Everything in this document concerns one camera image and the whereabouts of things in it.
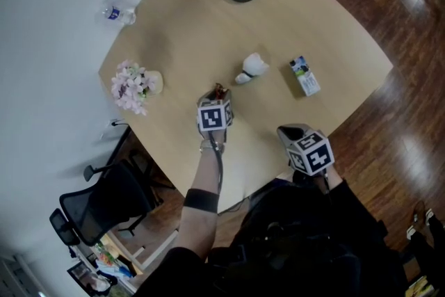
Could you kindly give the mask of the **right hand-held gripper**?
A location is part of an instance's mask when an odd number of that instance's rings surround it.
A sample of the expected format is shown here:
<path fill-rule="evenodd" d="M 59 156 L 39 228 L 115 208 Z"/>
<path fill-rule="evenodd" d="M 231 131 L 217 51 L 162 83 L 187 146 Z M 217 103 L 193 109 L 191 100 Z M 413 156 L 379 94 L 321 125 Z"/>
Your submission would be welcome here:
<path fill-rule="evenodd" d="M 286 148 L 291 167 L 299 172 L 314 176 L 334 163 L 329 140 L 309 125 L 281 125 L 277 135 Z"/>

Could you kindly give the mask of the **small red candy wrapper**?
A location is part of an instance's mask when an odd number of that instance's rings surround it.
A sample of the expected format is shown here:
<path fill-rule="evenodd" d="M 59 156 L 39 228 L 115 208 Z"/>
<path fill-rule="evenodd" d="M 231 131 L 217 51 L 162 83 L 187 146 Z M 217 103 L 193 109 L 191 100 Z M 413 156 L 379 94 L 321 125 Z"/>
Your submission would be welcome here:
<path fill-rule="evenodd" d="M 216 83 L 212 92 L 212 100 L 224 100 L 229 89 L 224 87 L 221 83 Z"/>

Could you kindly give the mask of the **white tissue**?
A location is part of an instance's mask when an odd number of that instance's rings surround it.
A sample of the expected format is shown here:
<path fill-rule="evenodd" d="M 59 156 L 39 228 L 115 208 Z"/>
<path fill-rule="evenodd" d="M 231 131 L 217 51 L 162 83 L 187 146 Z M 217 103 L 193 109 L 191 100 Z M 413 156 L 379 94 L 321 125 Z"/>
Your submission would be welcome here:
<path fill-rule="evenodd" d="M 258 53 L 250 54 L 244 61 L 242 71 L 235 78 L 235 83 L 238 85 L 247 83 L 256 77 L 265 74 L 270 68 Z"/>

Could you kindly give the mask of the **small milk carton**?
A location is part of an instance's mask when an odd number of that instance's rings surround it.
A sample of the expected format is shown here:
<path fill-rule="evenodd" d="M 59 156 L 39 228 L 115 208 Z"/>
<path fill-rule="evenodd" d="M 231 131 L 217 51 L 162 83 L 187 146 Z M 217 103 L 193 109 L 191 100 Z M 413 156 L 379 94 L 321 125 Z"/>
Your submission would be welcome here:
<path fill-rule="evenodd" d="M 314 73 L 303 56 L 295 58 L 289 65 L 307 97 L 312 96 L 321 90 Z"/>

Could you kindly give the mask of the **person's left forearm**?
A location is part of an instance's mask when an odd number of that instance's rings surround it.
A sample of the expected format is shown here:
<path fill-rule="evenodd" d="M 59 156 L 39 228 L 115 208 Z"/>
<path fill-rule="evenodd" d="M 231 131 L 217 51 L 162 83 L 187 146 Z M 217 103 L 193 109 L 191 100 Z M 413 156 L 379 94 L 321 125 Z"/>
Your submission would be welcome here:
<path fill-rule="evenodd" d="M 226 131 L 207 131 L 203 137 L 199 165 L 184 201 L 175 247 L 190 250 L 205 261 L 216 236 Z"/>

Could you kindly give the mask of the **person's right forearm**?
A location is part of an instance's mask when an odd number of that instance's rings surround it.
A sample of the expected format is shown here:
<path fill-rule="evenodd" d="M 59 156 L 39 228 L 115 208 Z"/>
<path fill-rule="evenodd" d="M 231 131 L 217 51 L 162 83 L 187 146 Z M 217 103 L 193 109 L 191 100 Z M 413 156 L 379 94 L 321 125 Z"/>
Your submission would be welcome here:
<path fill-rule="evenodd" d="M 333 165 L 327 167 L 323 171 L 322 178 L 326 193 L 333 190 L 343 182 L 342 177 L 340 176 L 340 174 L 337 172 L 337 170 Z"/>

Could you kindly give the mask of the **beige wooden table edge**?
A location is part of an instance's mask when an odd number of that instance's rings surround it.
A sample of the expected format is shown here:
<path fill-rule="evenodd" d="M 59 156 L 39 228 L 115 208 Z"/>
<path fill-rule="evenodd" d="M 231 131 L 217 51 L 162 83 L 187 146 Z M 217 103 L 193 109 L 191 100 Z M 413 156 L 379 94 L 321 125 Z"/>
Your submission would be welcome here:
<path fill-rule="evenodd" d="M 253 53 L 270 68 L 236 84 Z M 300 56 L 321 87 L 308 97 L 289 65 Z M 303 123 L 331 134 L 392 68 L 336 0 L 142 0 L 136 23 L 121 30 L 99 70 L 106 89 L 125 60 L 163 77 L 162 92 L 145 102 L 147 115 L 123 111 L 122 117 L 181 193 L 200 157 L 197 101 L 216 83 L 232 91 L 220 211 L 287 169 L 280 125 Z"/>

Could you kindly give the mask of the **pink flowers in white pot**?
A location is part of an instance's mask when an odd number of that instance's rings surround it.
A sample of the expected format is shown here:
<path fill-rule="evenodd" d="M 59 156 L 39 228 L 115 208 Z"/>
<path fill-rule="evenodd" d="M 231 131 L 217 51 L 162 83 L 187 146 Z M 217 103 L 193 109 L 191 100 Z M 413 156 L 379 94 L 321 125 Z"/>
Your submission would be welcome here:
<path fill-rule="evenodd" d="M 117 66 L 111 81 L 111 94 L 115 104 L 136 115 L 147 115 L 147 98 L 158 95 L 163 90 L 163 77 L 160 72 L 149 71 L 130 60 L 125 60 Z"/>

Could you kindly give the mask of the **person's black top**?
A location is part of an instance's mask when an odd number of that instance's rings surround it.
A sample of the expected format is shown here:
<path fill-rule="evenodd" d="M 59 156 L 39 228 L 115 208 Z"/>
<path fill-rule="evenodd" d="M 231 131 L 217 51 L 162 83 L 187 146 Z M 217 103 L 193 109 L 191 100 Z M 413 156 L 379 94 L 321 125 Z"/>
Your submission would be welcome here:
<path fill-rule="evenodd" d="M 134 297 L 404 297 L 398 253 L 347 183 L 278 184 L 230 246 L 171 249 Z"/>

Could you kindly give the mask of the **clear plastic water bottle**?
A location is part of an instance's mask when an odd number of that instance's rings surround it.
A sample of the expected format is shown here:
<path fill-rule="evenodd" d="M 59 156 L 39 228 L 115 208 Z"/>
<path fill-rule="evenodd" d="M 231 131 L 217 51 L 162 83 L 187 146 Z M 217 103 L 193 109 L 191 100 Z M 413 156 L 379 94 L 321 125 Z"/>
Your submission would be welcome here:
<path fill-rule="evenodd" d="M 107 24 L 128 26 L 136 22 L 136 7 L 127 0 L 103 0 L 96 17 Z"/>

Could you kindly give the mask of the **black office chair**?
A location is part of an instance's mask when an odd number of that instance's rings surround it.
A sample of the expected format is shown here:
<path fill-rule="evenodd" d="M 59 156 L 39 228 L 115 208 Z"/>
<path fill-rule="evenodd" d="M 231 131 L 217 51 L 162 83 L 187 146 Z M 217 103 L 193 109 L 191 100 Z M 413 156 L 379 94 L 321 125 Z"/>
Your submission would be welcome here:
<path fill-rule="evenodd" d="M 102 168 L 87 166 L 84 177 L 90 179 L 98 173 L 101 177 L 92 186 L 62 194 L 60 208 L 49 217 L 51 226 L 66 246 L 84 243 L 92 247 L 112 228 L 135 218 L 132 225 L 120 230 L 133 235 L 148 213 L 163 203 L 154 189 L 175 189 L 173 185 L 150 178 L 149 171 L 143 172 L 133 159 Z"/>

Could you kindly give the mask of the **small white-legged desk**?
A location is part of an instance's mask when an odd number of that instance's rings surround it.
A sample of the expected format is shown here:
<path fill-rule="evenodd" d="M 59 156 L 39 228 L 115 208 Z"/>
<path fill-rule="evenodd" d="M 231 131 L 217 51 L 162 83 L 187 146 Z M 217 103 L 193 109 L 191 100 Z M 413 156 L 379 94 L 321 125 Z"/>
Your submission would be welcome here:
<path fill-rule="evenodd" d="M 129 268 L 136 272 L 136 276 L 124 278 L 122 284 L 135 292 L 148 276 L 148 270 L 154 266 L 154 262 L 159 261 L 160 257 L 164 256 L 177 235 L 178 230 L 175 229 L 153 252 L 146 252 L 147 249 L 142 246 L 135 253 L 130 253 L 112 232 L 105 234 L 100 240 L 100 244 L 111 255 L 116 264 L 129 262 Z"/>

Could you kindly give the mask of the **black trouser legs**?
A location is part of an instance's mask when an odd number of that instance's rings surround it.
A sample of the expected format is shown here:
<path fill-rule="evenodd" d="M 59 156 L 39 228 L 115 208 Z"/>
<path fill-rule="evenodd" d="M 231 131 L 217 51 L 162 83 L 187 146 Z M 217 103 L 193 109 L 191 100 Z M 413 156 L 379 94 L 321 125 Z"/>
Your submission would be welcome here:
<path fill-rule="evenodd" d="M 410 240 L 410 249 L 427 281 L 442 291 L 445 290 L 445 227 L 436 215 L 426 222 L 434 246 L 429 245 L 422 233 L 416 231 Z"/>

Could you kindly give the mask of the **pile of colourful desk clutter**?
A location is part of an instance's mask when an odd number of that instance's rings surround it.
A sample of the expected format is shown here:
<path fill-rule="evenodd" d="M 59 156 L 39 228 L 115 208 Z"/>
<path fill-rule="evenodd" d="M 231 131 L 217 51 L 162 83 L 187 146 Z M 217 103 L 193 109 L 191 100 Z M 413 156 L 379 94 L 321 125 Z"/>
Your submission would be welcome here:
<path fill-rule="evenodd" d="M 128 280 L 135 276 L 133 271 L 124 262 L 112 256 L 102 243 L 94 245 L 91 249 L 96 256 L 95 263 L 97 268 L 102 273 L 112 275 L 121 280 Z"/>

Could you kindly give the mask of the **white wall socket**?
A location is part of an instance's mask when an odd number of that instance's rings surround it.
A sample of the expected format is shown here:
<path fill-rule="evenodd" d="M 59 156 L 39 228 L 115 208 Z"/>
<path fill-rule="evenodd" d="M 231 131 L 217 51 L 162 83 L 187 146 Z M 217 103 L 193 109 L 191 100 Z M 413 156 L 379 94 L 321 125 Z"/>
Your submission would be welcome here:
<path fill-rule="evenodd" d="M 102 131 L 100 132 L 99 135 L 99 140 L 101 141 L 105 135 L 107 135 L 107 133 L 112 130 L 112 128 L 117 127 L 117 125 L 119 124 L 119 119 L 114 118 L 114 119 L 110 119 L 106 122 L 106 124 L 104 125 L 104 128 L 102 129 Z"/>

